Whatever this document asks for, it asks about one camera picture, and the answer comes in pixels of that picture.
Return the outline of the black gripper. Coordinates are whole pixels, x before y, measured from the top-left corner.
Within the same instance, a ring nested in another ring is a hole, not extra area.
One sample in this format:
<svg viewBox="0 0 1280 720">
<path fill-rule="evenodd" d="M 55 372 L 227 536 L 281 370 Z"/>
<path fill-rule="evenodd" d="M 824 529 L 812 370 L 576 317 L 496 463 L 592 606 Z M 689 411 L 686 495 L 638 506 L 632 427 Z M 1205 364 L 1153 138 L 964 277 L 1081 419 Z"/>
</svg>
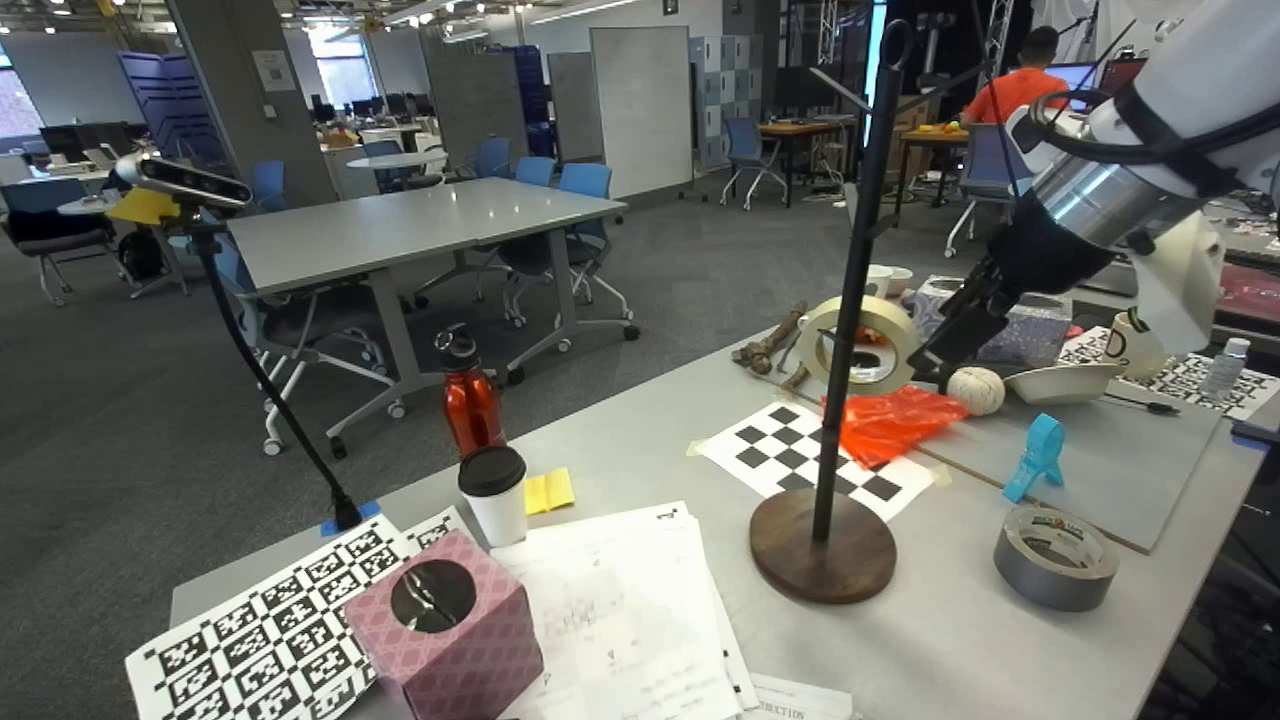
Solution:
<svg viewBox="0 0 1280 720">
<path fill-rule="evenodd" d="M 943 300 L 943 325 L 918 347 L 918 376 L 943 382 L 1007 328 L 1028 292 L 1067 292 L 1111 263 L 1107 250 L 1059 229 L 1038 198 L 997 225 L 979 263 Z"/>
</svg>

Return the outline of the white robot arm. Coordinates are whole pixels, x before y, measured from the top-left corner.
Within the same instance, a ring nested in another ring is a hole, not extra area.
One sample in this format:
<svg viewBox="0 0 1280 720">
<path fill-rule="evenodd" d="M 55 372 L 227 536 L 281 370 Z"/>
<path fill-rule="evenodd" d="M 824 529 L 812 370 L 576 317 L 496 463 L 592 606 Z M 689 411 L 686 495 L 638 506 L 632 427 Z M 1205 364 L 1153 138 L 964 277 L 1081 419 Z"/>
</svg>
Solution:
<svg viewBox="0 0 1280 720">
<path fill-rule="evenodd" d="M 1195 0 L 1144 68 L 1084 116 L 1038 121 L 1050 163 L 912 354 L 921 382 L 970 364 L 1028 292 L 1067 292 L 1216 198 L 1265 191 L 1280 160 L 1280 5 Z"/>
</svg>

